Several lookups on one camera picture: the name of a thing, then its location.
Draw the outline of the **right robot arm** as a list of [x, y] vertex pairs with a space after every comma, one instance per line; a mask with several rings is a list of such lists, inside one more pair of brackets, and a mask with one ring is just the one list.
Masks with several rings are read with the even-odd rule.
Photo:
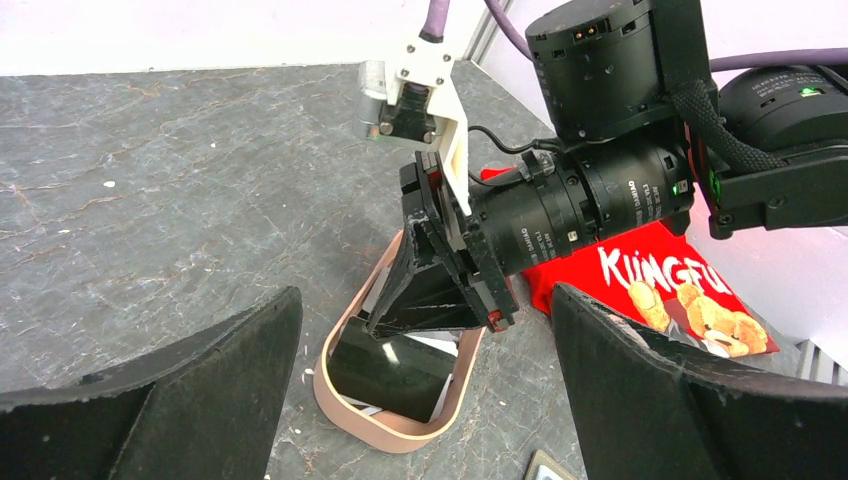
[[847, 52], [710, 59], [697, 1], [571, 1], [513, 42], [555, 134], [488, 181], [434, 1], [396, 62], [359, 71], [363, 136], [415, 152], [400, 172], [400, 248], [368, 312], [378, 339], [509, 327], [511, 275], [658, 222], [686, 232], [696, 192], [712, 237], [847, 222]]

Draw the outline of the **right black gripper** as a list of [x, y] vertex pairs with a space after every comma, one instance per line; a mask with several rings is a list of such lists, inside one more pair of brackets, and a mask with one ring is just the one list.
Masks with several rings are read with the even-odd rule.
[[400, 172], [403, 230], [368, 316], [376, 339], [487, 328], [502, 332], [518, 310], [478, 215], [467, 217], [437, 154], [417, 152]]

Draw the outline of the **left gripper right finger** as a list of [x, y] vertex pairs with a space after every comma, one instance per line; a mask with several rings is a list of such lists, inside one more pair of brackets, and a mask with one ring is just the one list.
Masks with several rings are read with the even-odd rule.
[[552, 325], [592, 479], [843, 479], [847, 391], [675, 341], [577, 288]]

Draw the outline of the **red printed t-shirt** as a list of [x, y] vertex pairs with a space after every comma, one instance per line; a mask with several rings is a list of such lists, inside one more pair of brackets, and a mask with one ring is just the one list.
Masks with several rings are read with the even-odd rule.
[[551, 315], [559, 284], [614, 311], [723, 358], [776, 353], [763, 323], [682, 236], [660, 222], [604, 238], [579, 220], [555, 228], [529, 185], [479, 200], [484, 230], [508, 275], [521, 274], [532, 306]]

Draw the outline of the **pink oval tray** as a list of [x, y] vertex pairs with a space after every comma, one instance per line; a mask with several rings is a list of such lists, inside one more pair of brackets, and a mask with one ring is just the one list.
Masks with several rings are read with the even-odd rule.
[[340, 429], [388, 453], [417, 450], [456, 420], [485, 329], [459, 332], [455, 353], [429, 339], [396, 336], [386, 343], [367, 332], [367, 299], [383, 286], [401, 236], [377, 262], [324, 341], [313, 389], [326, 417]]

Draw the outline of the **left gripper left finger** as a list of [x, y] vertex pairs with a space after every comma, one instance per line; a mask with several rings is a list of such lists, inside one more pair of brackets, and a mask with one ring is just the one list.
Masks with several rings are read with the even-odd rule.
[[5, 479], [259, 479], [299, 348], [299, 289], [56, 388], [1, 396]]

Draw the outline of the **grey card holder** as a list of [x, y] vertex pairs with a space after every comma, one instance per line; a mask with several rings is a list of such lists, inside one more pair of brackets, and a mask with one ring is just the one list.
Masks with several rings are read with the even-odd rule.
[[543, 450], [536, 450], [525, 470], [524, 480], [577, 480]]

